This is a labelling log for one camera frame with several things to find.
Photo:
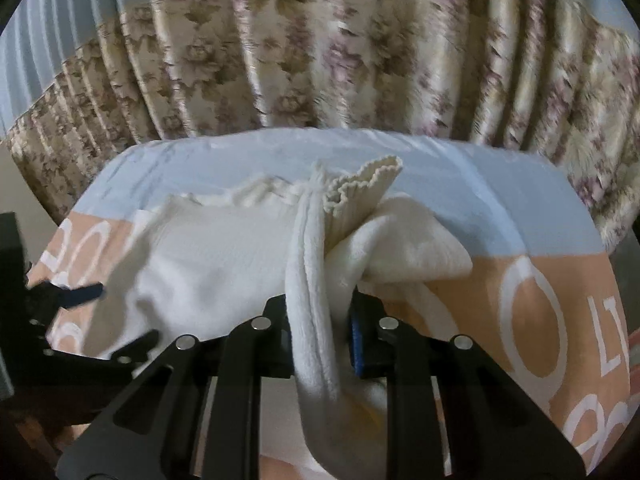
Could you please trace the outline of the white knitted sweater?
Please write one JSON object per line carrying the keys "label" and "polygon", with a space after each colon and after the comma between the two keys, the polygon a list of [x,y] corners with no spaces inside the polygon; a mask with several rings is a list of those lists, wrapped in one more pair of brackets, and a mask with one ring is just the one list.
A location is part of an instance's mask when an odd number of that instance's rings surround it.
{"label": "white knitted sweater", "polygon": [[352,293],[378,286],[426,301],[428,282],[473,266],[431,211],[390,194],[401,168],[394,156],[341,176],[318,166],[305,181],[263,177],[138,211],[82,353],[102,358],[149,330],[163,342],[224,336],[283,296],[295,380],[266,402],[268,452],[337,479],[383,478],[386,389],[348,364]]}

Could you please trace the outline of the orange white blue bedsheet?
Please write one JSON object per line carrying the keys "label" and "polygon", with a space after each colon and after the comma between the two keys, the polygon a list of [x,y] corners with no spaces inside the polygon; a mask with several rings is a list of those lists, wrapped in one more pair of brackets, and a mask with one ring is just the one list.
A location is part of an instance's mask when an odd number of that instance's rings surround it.
{"label": "orange white blue bedsheet", "polygon": [[273,226],[233,234],[221,221],[266,200],[292,220],[315,162],[354,174],[395,156],[406,226],[436,220],[472,261],[428,256],[403,282],[386,264],[363,289],[439,339],[475,339],[596,468],[628,425],[639,387],[608,252],[566,177],[545,159],[378,130],[266,129],[135,146],[113,159],[62,221],[32,283],[105,286],[61,312],[55,349],[107,356],[148,330],[165,340],[228,333],[282,290],[286,240]]}

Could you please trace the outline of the light blue sheer curtain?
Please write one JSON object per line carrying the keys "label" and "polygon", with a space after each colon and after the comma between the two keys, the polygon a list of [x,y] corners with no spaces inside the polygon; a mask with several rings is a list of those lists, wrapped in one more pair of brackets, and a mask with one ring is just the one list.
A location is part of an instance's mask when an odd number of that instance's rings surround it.
{"label": "light blue sheer curtain", "polygon": [[21,0],[1,33],[1,134],[43,94],[65,60],[117,20],[151,0]]}

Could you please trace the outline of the floral beige curtain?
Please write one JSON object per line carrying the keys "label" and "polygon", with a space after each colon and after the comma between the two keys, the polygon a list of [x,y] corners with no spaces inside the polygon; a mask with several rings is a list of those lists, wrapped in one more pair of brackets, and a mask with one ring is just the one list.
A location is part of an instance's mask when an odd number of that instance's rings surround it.
{"label": "floral beige curtain", "polygon": [[130,146],[276,127],[544,156],[614,249],[639,213],[638,25],[623,0],[151,0],[1,139],[61,220]]}

